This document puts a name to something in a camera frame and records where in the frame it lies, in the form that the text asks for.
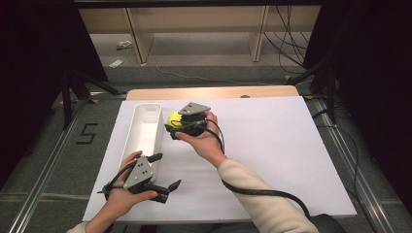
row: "white table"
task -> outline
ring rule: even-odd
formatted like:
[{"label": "white table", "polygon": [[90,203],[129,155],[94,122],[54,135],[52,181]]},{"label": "white table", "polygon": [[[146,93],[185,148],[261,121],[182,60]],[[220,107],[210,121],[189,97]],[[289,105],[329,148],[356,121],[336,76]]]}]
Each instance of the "white table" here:
[{"label": "white table", "polygon": [[[325,145],[301,97],[249,99],[181,99],[124,101],[90,195],[84,220],[105,203],[97,194],[117,173],[127,129],[136,105],[159,103],[164,122],[189,101],[207,105],[219,117],[225,153],[254,169],[278,190],[299,197],[312,216],[353,216],[354,206],[340,181]],[[215,168],[192,147],[163,132],[163,158],[155,184],[182,180],[166,204],[140,203],[119,221],[141,224],[233,222],[250,220]]]}]

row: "yellow ball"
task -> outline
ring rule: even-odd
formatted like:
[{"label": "yellow ball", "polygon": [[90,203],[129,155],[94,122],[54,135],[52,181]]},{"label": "yellow ball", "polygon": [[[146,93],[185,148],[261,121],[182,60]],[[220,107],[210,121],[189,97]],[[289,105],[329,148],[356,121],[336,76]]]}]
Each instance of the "yellow ball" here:
[{"label": "yellow ball", "polygon": [[178,112],[173,112],[169,115],[169,118],[167,119],[167,124],[172,126],[173,128],[180,128],[182,126],[181,119],[182,115],[180,115]]}]

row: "white sleeve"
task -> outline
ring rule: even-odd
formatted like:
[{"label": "white sleeve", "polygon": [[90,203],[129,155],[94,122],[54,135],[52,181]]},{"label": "white sleeve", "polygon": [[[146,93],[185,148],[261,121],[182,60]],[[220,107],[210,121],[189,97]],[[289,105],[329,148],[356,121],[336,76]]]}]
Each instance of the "white sleeve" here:
[{"label": "white sleeve", "polygon": [[[245,165],[225,160],[218,168],[222,180],[240,188],[274,189]],[[262,233],[318,232],[315,225],[284,197],[250,196],[233,193]]]},{"label": "white sleeve", "polygon": [[73,229],[67,231],[67,233],[86,233],[87,222],[77,224]]}]

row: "cable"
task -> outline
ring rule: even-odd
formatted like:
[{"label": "cable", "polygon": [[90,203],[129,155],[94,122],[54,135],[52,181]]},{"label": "cable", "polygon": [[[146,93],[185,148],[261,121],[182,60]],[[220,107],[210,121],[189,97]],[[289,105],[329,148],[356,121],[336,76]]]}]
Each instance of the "cable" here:
[{"label": "cable", "polygon": [[285,30],[286,30],[283,41],[285,41],[286,35],[289,34],[289,36],[291,37],[291,42],[292,42],[292,44],[293,44],[293,50],[294,50],[295,54],[297,55],[297,59],[300,61],[300,63],[302,63],[302,61],[300,60],[300,57],[299,57],[299,55],[297,54],[297,52],[296,52],[295,49],[298,50],[298,52],[299,52],[299,54],[302,56],[302,58],[304,58],[304,56],[303,56],[302,52],[300,51],[299,47],[297,46],[297,43],[296,43],[296,41],[294,40],[294,38],[293,38],[293,36],[292,36],[292,31],[291,31],[292,7],[291,7],[291,6],[288,6],[287,10],[288,10],[288,23],[285,23],[282,15],[281,15],[281,13],[280,13],[280,11],[279,11],[278,6],[276,6],[276,11],[278,12],[279,17],[280,17],[282,23],[284,24]]},{"label": "cable", "polygon": [[[344,108],[343,108],[343,107],[339,107],[339,106],[335,106],[333,109],[334,109],[334,110],[343,110]],[[322,115],[322,114],[325,114],[325,113],[327,113],[327,109],[320,110],[319,112],[317,112],[316,114],[314,114],[314,115],[312,116],[312,118],[316,118],[316,117],[318,117],[319,115]]]},{"label": "cable", "polygon": [[240,188],[240,187],[235,187],[235,186],[225,182],[224,180],[222,180],[222,182],[223,182],[224,186],[227,187],[227,189],[229,189],[232,192],[239,193],[239,194],[252,195],[252,196],[279,196],[279,197],[289,198],[289,199],[293,200],[294,202],[296,202],[300,206],[303,213],[305,214],[305,216],[308,219],[310,218],[309,210],[306,207],[306,205],[299,198],[297,198],[296,196],[294,196],[290,193],[283,192],[283,191],[277,191],[277,190],[270,190],[270,189]]},{"label": "cable", "polygon": [[117,179],[121,176],[121,174],[123,174],[127,169],[133,168],[136,165],[137,161],[133,161],[129,164],[127,164],[126,166],[124,166],[116,175],[115,177],[106,185],[103,186],[103,189],[101,191],[98,191],[97,193],[103,193],[106,197],[106,200],[109,198],[109,194],[110,191],[117,187],[114,186],[115,182],[117,181]]},{"label": "cable", "polygon": [[201,129],[203,129],[204,131],[212,134],[212,135],[218,140],[219,144],[221,145],[221,150],[222,150],[222,152],[223,152],[223,154],[224,154],[224,137],[223,137],[223,132],[221,131],[221,129],[219,128],[219,126],[218,126],[214,121],[212,121],[211,119],[205,119],[205,120],[214,123],[214,124],[216,125],[216,127],[218,127],[219,134],[221,134],[222,139],[219,137],[218,134],[216,134],[216,133],[213,132],[212,130],[208,129],[207,127],[204,127],[203,125],[201,125],[201,123],[202,123],[201,121],[203,121],[203,120],[201,120],[201,121],[195,121],[195,122],[186,122],[186,121],[180,121],[180,120],[171,120],[170,122],[171,122],[174,126],[178,126],[178,127],[181,127],[181,125],[182,125],[182,127],[193,127],[193,128],[199,127],[199,128],[201,128]]},{"label": "cable", "polygon": [[287,59],[289,59],[290,61],[294,62],[296,65],[298,66],[302,66],[302,64],[298,61],[296,61],[295,59],[293,59],[291,56],[289,56],[287,53],[285,53],[281,48],[279,48],[278,46],[275,45],[275,43],[273,43],[269,37],[266,35],[266,33],[264,32],[263,35],[266,37],[267,41],[269,41],[269,43],[272,45],[273,48],[275,48],[279,54],[282,54],[284,57],[286,57]]},{"label": "cable", "polygon": [[256,84],[256,85],[268,85],[268,83],[248,83],[248,82],[236,82],[236,81],[230,81],[230,80],[213,80],[213,79],[206,79],[206,78],[202,78],[202,77],[198,77],[198,76],[183,76],[183,75],[179,75],[176,74],[174,72],[169,72],[169,71],[162,71],[158,68],[158,66],[155,66],[155,68],[163,74],[168,74],[168,75],[174,75],[180,78],[184,78],[184,79],[198,79],[198,80],[202,80],[202,81],[208,81],[208,82],[226,82],[226,83],[235,83],[235,84]]},{"label": "cable", "polygon": [[343,130],[342,128],[336,127],[336,126],[329,126],[329,125],[316,125],[316,127],[318,128],[332,128],[335,129],[339,132],[343,132],[344,134],[346,134],[352,141],[352,143],[354,144],[355,147],[355,155],[356,155],[356,162],[355,162],[355,173],[354,173],[354,183],[353,183],[353,189],[354,191],[349,190],[347,187],[345,187],[345,189],[347,190],[348,193],[350,193],[355,200],[358,202],[358,204],[360,205],[361,210],[363,211],[363,214],[366,217],[367,222],[369,223],[369,226],[372,228],[373,232],[377,232],[375,229],[375,226],[373,225],[372,221],[370,220],[369,215],[367,214],[366,210],[364,209],[363,205],[361,204],[361,199],[358,196],[358,188],[357,188],[357,181],[358,181],[358,170],[359,170],[359,163],[360,163],[360,156],[359,156],[359,152],[358,152],[358,147],[356,144],[355,139],[345,130]]},{"label": "cable", "polygon": [[284,42],[285,44],[287,44],[288,46],[298,47],[298,48],[300,48],[300,49],[307,50],[307,48],[305,48],[305,47],[298,46],[298,45],[294,45],[294,44],[292,44],[292,43],[289,43],[289,42],[284,41],[282,38],[280,38],[280,37],[278,36],[278,34],[276,34],[276,32],[273,32],[273,34],[275,34],[276,38],[278,38],[279,41],[283,41],[283,42]]},{"label": "cable", "polygon": [[222,146],[222,152],[224,153],[224,137],[223,137],[223,132],[221,131],[221,128],[220,128],[214,121],[212,121],[211,119],[206,119],[206,120],[214,123],[214,124],[216,125],[216,127],[218,127],[219,132],[221,133],[221,136],[222,136],[222,144],[221,144],[221,146]]},{"label": "cable", "polygon": [[309,40],[308,40],[308,39],[306,39],[305,35],[303,35],[303,32],[300,32],[300,35],[302,35],[302,37],[303,37],[303,39],[306,41],[306,43],[308,43],[308,44],[309,44]]}]

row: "white plastic container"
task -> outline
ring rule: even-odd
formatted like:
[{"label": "white plastic container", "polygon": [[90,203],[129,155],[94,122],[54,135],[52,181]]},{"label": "white plastic container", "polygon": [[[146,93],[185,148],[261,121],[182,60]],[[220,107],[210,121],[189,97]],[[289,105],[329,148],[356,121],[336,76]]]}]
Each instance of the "white plastic container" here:
[{"label": "white plastic container", "polygon": [[[141,150],[143,155],[151,156],[161,150],[163,136],[163,117],[159,104],[141,104],[134,109],[121,162],[131,153]],[[158,162],[152,163],[154,176],[157,176]]]}]

